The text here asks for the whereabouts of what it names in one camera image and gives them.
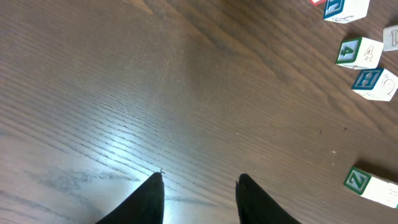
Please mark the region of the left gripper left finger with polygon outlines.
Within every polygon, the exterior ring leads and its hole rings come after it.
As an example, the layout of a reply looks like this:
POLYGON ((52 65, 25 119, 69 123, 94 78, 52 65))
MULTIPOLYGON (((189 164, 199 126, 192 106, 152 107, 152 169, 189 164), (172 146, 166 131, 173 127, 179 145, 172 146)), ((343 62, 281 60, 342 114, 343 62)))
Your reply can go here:
POLYGON ((163 219, 164 182, 155 172, 96 224, 163 224, 163 219))

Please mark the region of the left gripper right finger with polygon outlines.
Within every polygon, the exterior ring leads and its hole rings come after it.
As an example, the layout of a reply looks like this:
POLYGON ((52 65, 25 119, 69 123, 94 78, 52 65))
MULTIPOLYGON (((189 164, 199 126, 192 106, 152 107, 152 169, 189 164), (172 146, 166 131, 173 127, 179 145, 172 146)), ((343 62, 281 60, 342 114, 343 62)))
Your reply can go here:
POLYGON ((236 203, 240 224, 300 224, 248 174, 236 182, 236 203))

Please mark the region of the plain white wooden block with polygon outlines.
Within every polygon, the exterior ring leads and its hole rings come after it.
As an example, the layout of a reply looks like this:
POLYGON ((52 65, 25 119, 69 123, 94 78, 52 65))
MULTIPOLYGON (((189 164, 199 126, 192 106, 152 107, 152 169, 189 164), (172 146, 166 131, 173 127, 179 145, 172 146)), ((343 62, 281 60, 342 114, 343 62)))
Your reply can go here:
POLYGON ((351 167, 343 185, 373 202, 397 209, 397 183, 351 167))

